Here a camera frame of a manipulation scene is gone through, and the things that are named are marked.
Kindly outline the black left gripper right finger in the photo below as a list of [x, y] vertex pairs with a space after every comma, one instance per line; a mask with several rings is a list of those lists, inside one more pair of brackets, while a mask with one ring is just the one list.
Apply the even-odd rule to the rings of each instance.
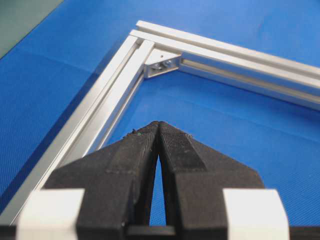
[[223, 189], [262, 189], [259, 174], [164, 121], [158, 142], [166, 222], [180, 240], [226, 240]]

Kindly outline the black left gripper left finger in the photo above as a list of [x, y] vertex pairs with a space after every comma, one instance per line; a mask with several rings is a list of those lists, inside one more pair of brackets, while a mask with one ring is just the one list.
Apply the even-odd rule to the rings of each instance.
[[51, 173], [45, 189], [84, 189], [76, 221], [80, 240], [123, 240], [129, 224], [149, 224], [158, 127], [153, 121]]

